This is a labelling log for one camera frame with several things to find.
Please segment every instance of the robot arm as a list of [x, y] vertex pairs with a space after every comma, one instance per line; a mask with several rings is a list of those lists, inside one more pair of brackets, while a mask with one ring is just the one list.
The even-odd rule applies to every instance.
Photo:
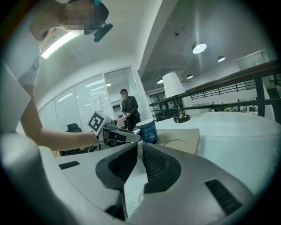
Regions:
[[119, 129], [116, 120], [112, 120], [98, 111], [94, 111], [88, 125], [95, 133], [100, 145], [111, 146], [112, 143], [130, 143], [139, 142], [141, 140], [140, 134], [134, 134], [131, 131]]

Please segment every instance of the white lampshade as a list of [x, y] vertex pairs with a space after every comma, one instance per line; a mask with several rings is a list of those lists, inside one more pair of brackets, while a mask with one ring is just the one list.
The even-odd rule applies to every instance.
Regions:
[[163, 76], [163, 83], [165, 89], [166, 98], [182, 94], [185, 92], [183, 85], [180, 82], [180, 79], [177, 77], [175, 72], [168, 73]]

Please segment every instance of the white counter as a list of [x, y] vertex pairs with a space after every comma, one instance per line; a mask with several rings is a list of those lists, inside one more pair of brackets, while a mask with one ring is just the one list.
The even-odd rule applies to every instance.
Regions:
[[185, 123], [163, 120], [156, 128], [199, 128], [198, 155], [238, 178], [253, 193], [267, 185], [280, 156], [281, 125], [261, 116], [207, 112], [191, 115]]

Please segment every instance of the black chair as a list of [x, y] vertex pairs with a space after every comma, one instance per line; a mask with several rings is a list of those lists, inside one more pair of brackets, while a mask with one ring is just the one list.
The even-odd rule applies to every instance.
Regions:
[[[78, 127], [78, 125], [75, 124], [75, 123], [67, 125], [67, 128], [68, 128], [67, 132], [71, 132], [71, 133], [82, 132], [81, 128]], [[87, 152], [93, 152], [96, 148], [97, 148], [97, 146], [89, 146], [89, 148], [85, 148], [84, 150], [72, 149], [72, 150], [69, 150], [69, 151], [63, 151], [63, 152], [61, 152], [61, 154], [62, 154], [62, 156], [83, 154], [83, 153], [87, 153]]]

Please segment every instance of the metal railing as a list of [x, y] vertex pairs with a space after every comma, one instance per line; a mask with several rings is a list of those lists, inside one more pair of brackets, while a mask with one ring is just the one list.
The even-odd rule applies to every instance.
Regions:
[[224, 108], [224, 107], [234, 107], [234, 106], [248, 106], [257, 105], [258, 115], [263, 116], [265, 114], [265, 105], [272, 105], [275, 115], [275, 121], [281, 123], [281, 98], [277, 99], [267, 99], [264, 98], [263, 82], [262, 77], [274, 75], [275, 83], [281, 84], [281, 65], [278, 60], [270, 61], [233, 73], [231, 75], [222, 77], [215, 81], [211, 81], [187, 90], [185, 93], [166, 98], [164, 100], [154, 102], [150, 106], [155, 105], [165, 105], [165, 110], [152, 110], [153, 112], [166, 112], [167, 116], [172, 118], [177, 112], [176, 109], [169, 109], [167, 102], [178, 101], [187, 96], [191, 96], [192, 100], [197, 98], [207, 98], [214, 95], [222, 95], [230, 92], [239, 92], [241, 90], [256, 89], [257, 100], [254, 101], [244, 101], [244, 102], [234, 102], [226, 104], [216, 104], [216, 105], [201, 105], [185, 107], [184, 110], [189, 109], [211, 109], [211, 108]]
[[281, 74], [274, 75], [275, 85], [281, 86]]
[[194, 94], [191, 95], [191, 99], [194, 100], [198, 98], [206, 98], [214, 95], [222, 95], [226, 93], [239, 92], [239, 91], [255, 89], [255, 88], [256, 88], [255, 81], [251, 80], [249, 82], [235, 83], [226, 87], [221, 87], [210, 91], [204, 91], [199, 94]]

